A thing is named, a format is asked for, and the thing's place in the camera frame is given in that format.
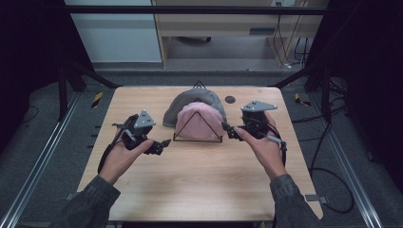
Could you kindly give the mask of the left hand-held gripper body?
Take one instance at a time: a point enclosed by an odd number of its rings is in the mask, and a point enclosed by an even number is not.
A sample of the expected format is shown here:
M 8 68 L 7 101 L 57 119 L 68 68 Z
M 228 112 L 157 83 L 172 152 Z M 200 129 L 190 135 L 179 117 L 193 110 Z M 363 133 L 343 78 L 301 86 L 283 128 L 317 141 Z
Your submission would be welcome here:
M 139 114 L 130 116 L 124 123 L 114 123 L 118 132 L 112 141 L 122 142 L 126 149 L 132 150 L 147 139 L 147 134 L 151 131 L 156 122 L 143 109 Z

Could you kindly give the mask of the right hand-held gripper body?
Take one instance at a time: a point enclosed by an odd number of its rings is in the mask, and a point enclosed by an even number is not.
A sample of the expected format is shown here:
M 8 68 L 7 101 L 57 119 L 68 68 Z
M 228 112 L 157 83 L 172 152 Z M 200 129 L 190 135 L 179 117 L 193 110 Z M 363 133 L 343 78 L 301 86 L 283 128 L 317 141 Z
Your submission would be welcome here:
M 261 139 L 269 132 L 268 120 L 265 116 L 266 110 L 274 110 L 278 107 L 275 104 L 253 100 L 242 106 L 242 128 L 257 139 Z

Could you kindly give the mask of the grey knit hat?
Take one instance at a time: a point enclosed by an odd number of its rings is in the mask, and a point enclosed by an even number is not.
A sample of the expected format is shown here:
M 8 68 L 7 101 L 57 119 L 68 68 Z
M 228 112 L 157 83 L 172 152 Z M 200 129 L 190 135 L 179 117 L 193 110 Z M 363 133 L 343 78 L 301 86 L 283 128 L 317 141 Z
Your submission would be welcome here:
M 182 109 L 191 103 L 201 102 L 217 109 L 226 122 L 226 113 L 219 96 L 212 90 L 206 88 L 191 88 L 180 93 L 165 111 L 163 126 L 174 127 L 178 121 L 178 114 Z

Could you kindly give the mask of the person's left hand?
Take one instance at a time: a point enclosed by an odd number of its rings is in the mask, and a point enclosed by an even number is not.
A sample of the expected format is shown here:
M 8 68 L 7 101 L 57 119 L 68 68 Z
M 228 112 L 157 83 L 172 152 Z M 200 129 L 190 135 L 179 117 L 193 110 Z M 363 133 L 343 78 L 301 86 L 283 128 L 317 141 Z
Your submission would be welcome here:
M 152 143 L 152 140 L 146 140 L 133 150 L 127 150 L 122 143 L 117 143 L 107 155 L 99 176 L 113 185 Z

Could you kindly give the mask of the person's right hand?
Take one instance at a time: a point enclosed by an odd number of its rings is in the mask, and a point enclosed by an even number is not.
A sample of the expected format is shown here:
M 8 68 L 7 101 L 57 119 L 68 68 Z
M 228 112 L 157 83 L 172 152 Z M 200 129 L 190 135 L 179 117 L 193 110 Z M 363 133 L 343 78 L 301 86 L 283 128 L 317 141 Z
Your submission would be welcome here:
M 267 137 L 256 139 L 247 131 L 238 127 L 235 128 L 235 131 L 249 144 L 271 181 L 287 174 L 282 162 L 280 146 L 277 142 L 274 142 Z

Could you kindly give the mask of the yellow black tape marker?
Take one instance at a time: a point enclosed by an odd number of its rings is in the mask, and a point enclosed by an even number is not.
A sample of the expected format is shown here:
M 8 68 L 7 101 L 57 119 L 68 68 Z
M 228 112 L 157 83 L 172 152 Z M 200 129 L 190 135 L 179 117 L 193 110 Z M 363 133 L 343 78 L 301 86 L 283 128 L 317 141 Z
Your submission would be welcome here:
M 310 102 L 304 102 L 300 99 L 300 96 L 298 93 L 295 93 L 295 103 L 299 105 L 304 105 L 304 106 L 311 106 Z
M 93 102 L 92 102 L 92 104 L 91 104 L 91 108 L 96 108 L 96 107 L 98 106 L 100 100 L 101 100 L 102 97 L 103 97 L 103 94 L 104 94 L 104 92 L 98 92 L 98 93 L 95 95 L 94 100 L 93 100 Z

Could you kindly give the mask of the white cabinet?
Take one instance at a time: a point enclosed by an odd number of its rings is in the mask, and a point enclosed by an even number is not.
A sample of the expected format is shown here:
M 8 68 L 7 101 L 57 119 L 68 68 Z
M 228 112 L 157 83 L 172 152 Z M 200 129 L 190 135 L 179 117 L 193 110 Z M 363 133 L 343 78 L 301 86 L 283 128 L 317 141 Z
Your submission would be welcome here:
M 92 63 L 160 62 L 152 14 L 72 13 Z

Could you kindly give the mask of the light wooden desk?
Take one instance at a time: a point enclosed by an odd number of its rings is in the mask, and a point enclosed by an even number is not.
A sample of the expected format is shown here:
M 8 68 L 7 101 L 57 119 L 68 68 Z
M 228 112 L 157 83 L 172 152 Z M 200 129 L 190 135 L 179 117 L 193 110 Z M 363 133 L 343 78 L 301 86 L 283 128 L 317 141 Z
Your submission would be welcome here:
M 150 0 L 157 6 L 295 7 L 326 8 L 330 0 Z M 313 40 L 320 15 L 157 14 L 160 37 L 262 36 L 267 39 L 280 67 L 291 65 L 298 38 Z

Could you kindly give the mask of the black frame stand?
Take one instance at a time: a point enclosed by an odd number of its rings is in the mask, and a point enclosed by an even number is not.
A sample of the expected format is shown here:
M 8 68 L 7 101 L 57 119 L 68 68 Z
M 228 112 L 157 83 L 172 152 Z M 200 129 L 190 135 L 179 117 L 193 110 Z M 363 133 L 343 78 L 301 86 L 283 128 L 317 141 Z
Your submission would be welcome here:
M 82 78 L 83 75 L 88 76 L 108 88 L 120 87 L 120 85 L 114 84 L 100 76 L 92 67 L 88 68 L 75 62 L 64 61 L 58 69 L 59 122 L 65 118 L 68 111 L 67 84 L 70 84 L 74 91 L 83 91 L 86 88 L 86 83 Z
M 304 69 L 294 73 L 293 75 L 285 78 L 284 80 L 273 84 L 272 87 L 283 88 L 293 81 L 307 76 L 308 80 L 305 83 L 305 90 L 307 92 L 315 91 L 319 86 L 321 86 L 321 105 L 320 110 L 325 121 L 329 123 L 331 121 L 331 105 L 330 105 L 330 82 L 331 73 L 330 69 L 325 64 L 310 64 Z

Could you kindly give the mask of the aluminium floor rail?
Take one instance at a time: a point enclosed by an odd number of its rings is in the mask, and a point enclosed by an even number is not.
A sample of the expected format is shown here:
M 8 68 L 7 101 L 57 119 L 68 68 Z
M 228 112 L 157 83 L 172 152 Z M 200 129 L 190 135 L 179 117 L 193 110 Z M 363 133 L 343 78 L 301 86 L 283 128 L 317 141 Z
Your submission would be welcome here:
M 65 116 L 56 124 L 47 143 L 42 149 L 39 158 L 33 165 L 24 184 L 22 185 L 18 195 L 14 199 L 7 213 L 0 220 L 0 228 L 14 228 L 24 212 L 30 197 L 35 190 L 39 180 L 41 179 L 48 162 L 55 151 L 59 141 L 61 140 L 67 125 L 77 107 L 77 104 L 82 96 L 81 92 L 73 92 L 70 102 L 67 105 Z
M 352 163 L 349 161 L 346 151 L 343 149 L 340 139 L 333 130 L 335 121 L 322 121 L 324 127 L 329 126 L 326 130 L 329 145 L 336 158 L 336 163 L 341 171 L 343 179 L 346 181 L 350 189 L 355 207 L 359 210 L 361 217 L 365 222 L 366 228 L 384 228 L 381 219 L 372 204 L 369 195 L 356 173 Z

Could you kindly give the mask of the black horizontal frame bar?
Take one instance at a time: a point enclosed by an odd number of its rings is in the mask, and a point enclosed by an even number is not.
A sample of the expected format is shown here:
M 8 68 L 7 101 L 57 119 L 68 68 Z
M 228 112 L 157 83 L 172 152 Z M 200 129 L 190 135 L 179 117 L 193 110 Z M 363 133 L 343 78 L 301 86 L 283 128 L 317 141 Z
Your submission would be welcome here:
M 251 14 L 251 15 L 324 15 L 327 8 L 210 7 L 210 6 L 78 6 L 63 7 L 69 13 L 116 14 Z

